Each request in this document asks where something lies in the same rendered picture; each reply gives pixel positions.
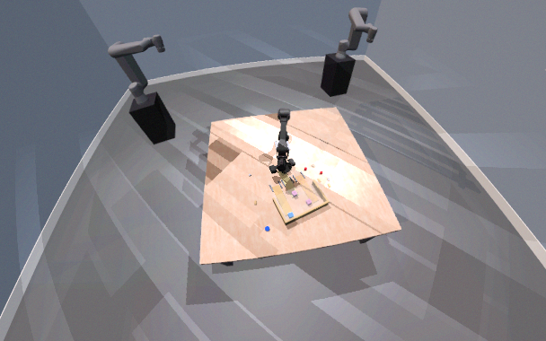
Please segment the pale yellow strip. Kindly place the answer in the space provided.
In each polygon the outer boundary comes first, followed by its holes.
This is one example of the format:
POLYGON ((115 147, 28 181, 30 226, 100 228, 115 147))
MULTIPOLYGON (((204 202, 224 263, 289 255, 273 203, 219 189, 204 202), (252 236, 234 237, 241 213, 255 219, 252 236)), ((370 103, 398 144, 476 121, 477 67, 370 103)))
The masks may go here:
POLYGON ((281 171, 278 171, 278 174, 280 178, 283 180, 284 184, 286 185, 287 190, 295 187, 287 174, 284 174, 281 171))

